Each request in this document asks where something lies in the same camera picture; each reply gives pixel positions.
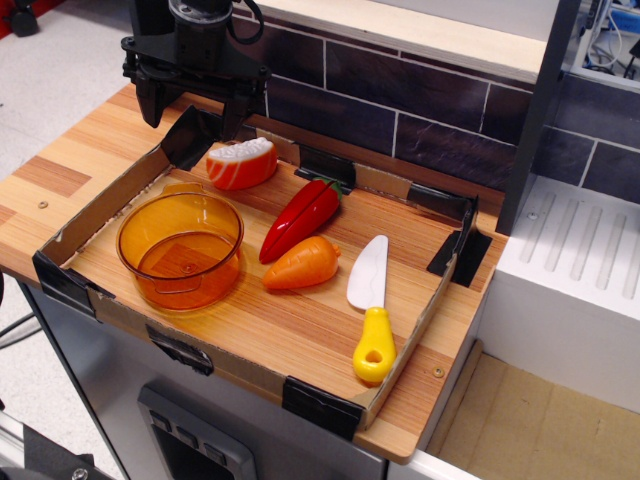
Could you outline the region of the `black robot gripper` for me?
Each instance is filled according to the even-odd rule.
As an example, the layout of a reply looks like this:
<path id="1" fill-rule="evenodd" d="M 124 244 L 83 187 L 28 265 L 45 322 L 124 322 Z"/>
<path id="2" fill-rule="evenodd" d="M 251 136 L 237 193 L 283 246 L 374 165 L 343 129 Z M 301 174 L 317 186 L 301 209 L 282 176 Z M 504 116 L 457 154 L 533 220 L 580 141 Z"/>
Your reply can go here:
<path id="1" fill-rule="evenodd" d="M 254 1 L 245 5 L 257 24 L 242 33 L 233 1 L 136 1 L 137 26 L 122 40 L 123 74 L 135 85 L 144 121 L 157 128 L 175 93 L 226 102 L 221 140 L 233 140 L 260 109 L 270 69 L 238 50 L 263 36 L 264 17 Z"/>

